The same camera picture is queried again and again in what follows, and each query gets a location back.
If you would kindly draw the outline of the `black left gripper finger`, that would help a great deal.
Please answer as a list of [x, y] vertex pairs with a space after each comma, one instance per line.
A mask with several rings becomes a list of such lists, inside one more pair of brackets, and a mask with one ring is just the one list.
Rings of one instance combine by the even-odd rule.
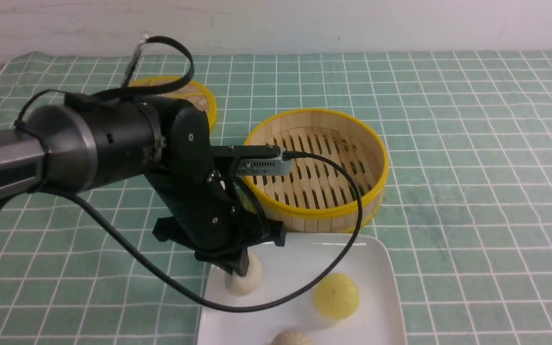
[[248, 248], [243, 247], [217, 254], [212, 257], [212, 264], [223, 269], [228, 275], [235, 273], [238, 276], [246, 276], [250, 264]]

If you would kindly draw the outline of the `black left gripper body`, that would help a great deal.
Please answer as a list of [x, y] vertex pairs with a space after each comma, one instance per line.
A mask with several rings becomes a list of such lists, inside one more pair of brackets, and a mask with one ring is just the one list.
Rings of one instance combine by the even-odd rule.
[[187, 100], [147, 98], [146, 103], [159, 115], [165, 147], [160, 164], [145, 177], [172, 214], [158, 221], [156, 238], [183, 245], [207, 262], [264, 242], [285, 245], [281, 221], [244, 208], [235, 190], [241, 176], [223, 176], [216, 169], [206, 114]]

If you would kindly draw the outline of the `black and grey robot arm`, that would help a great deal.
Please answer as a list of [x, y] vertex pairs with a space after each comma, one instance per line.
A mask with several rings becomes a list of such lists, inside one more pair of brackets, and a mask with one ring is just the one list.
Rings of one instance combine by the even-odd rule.
[[0, 130], [0, 199], [47, 189], [79, 194], [144, 175], [169, 209], [153, 235], [246, 275], [248, 247], [285, 245], [281, 221], [246, 210], [229, 178], [242, 159], [274, 159], [276, 147], [213, 147], [205, 112], [187, 100], [66, 101], [43, 105]]

